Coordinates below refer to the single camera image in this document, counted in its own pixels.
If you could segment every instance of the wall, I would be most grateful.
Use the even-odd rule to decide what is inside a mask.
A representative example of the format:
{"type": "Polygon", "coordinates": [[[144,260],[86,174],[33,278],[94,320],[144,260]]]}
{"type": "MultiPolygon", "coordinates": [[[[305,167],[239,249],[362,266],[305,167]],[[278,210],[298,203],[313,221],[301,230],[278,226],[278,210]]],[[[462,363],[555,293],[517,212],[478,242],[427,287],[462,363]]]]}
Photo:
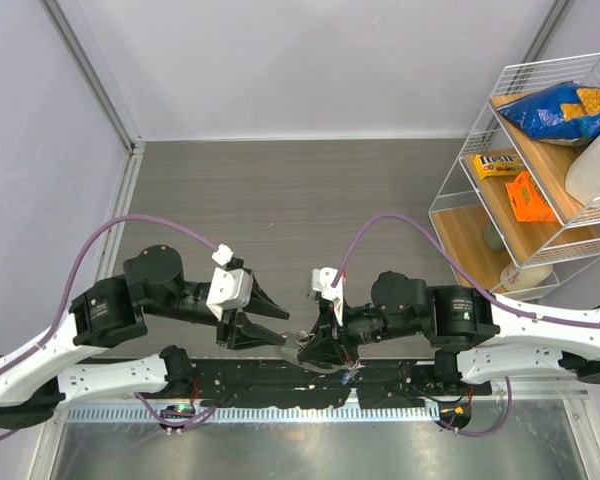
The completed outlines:
{"type": "Polygon", "coordinates": [[[600,0],[574,0],[543,59],[600,52],[600,0]]]}
{"type": "MultiPolygon", "coordinates": [[[[51,322],[75,254],[110,212],[124,155],[38,2],[0,0],[0,354],[51,322]]],[[[0,443],[0,480],[26,478],[38,432],[0,443]]]]}
{"type": "Polygon", "coordinates": [[[552,2],[60,3],[144,139],[191,140],[461,136],[552,2]]]}
{"type": "MultiPolygon", "coordinates": [[[[600,52],[600,0],[575,0],[543,58],[600,52]]],[[[545,299],[549,305],[581,308],[600,305],[600,262],[545,299]]],[[[593,417],[600,434],[600,386],[590,386],[593,417]]]]}

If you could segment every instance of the m&m's package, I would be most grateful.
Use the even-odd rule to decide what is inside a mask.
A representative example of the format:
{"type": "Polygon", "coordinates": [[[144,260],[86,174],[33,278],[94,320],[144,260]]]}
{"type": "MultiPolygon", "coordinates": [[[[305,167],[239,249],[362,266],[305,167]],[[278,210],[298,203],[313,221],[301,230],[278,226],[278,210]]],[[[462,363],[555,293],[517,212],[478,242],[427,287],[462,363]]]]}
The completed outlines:
{"type": "Polygon", "coordinates": [[[510,155],[481,155],[473,156],[473,166],[480,180],[485,177],[501,175],[517,175],[526,170],[524,162],[517,153],[510,155]]]}

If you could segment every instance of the table surface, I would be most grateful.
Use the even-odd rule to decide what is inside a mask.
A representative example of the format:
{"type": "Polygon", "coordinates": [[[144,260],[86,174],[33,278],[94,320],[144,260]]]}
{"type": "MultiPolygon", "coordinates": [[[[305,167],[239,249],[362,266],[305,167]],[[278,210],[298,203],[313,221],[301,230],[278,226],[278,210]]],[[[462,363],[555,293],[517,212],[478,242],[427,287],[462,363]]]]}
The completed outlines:
{"type": "MultiPolygon", "coordinates": [[[[307,299],[313,268],[337,267],[358,229],[373,215],[410,215],[433,233],[427,215],[462,140],[324,140],[149,143],[131,202],[132,213],[167,217],[226,243],[252,268],[289,321],[255,315],[274,331],[309,331],[317,319],[307,299]]],[[[466,190],[469,184],[464,178],[466,190]]],[[[189,280],[209,281],[209,251],[154,225],[125,227],[121,262],[145,247],[180,251],[189,280]]],[[[396,220],[374,226],[347,269],[350,305],[370,302],[371,286],[394,270],[429,285],[453,284],[446,261],[415,230],[396,220]]],[[[107,355],[147,356],[177,344],[190,356],[273,356],[273,349],[228,352],[213,328],[148,318],[149,334],[107,355]]],[[[361,348],[366,356],[432,357],[421,337],[361,348]]]]}

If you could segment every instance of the orange box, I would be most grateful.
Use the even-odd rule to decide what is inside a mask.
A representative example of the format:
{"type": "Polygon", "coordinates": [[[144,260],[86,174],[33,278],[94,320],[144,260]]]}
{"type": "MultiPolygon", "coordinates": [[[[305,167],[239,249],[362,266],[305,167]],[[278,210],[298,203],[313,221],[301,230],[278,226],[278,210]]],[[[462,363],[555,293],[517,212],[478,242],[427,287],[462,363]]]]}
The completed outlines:
{"type": "Polygon", "coordinates": [[[556,214],[545,200],[529,172],[521,172],[507,183],[509,202],[519,222],[557,222],[556,214]]]}

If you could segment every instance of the white bracket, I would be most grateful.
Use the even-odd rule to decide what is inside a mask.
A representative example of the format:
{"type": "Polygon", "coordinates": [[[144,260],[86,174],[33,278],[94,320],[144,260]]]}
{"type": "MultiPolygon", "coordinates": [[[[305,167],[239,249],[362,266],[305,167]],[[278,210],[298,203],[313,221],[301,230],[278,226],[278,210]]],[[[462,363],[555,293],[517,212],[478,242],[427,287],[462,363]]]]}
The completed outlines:
{"type": "MultiPolygon", "coordinates": [[[[31,347],[35,347],[45,333],[46,330],[17,350],[0,357],[0,367],[31,347]]],[[[76,346],[73,344],[76,335],[76,321],[73,314],[65,314],[58,330],[46,345],[0,375],[0,407],[12,407],[26,402],[41,385],[65,368],[107,350],[102,347],[76,346]]]]}
{"type": "Polygon", "coordinates": [[[342,308],[344,306],[344,287],[342,278],[338,284],[332,287],[333,279],[336,278],[338,271],[335,268],[313,269],[311,271],[311,290],[320,293],[322,298],[333,302],[333,311],[338,325],[342,327],[342,308]]]}
{"type": "MultiPolygon", "coordinates": [[[[538,318],[556,317],[577,320],[600,326],[600,308],[594,310],[570,310],[517,302],[502,295],[496,298],[513,308],[535,313],[538,318]]],[[[579,355],[586,360],[600,360],[600,328],[581,328],[543,322],[539,319],[518,317],[492,306],[493,323],[500,333],[481,346],[533,345],[579,355]]]]}
{"type": "Polygon", "coordinates": [[[231,250],[229,247],[227,247],[224,244],[219,245],[218,250],[213,252],[213,254],[211,255],[211,258],[218,265],[220,265],[221,267],[224,267],[227,263],[229,263],[231,261],[231,258],[233,258],[233,250],[231,250]]]}
{"type": "Polygon", "coordinates": [[[111,365],[76,365],[58,375],[58,389],[66,396],[58,408],[133,392],[159,392],[167,386],[167,373],[159,355],[111,365]]]}
{"type": "Polygon", "coordinates": [[[220,320],[223,310],[249,304],[253,277],[241,268],[225,271],[216,267],[207,295],[207,308],[220,320]]]}
{"type": "Polygon", "coordinates": [[[456,358],[462,381],[474,385],[506,376],[556,375],[565,372],[558,364],[562,359],[562,350],[559,348],[527,345],[483,348],[481,345],[458,353],[456,358]]]}

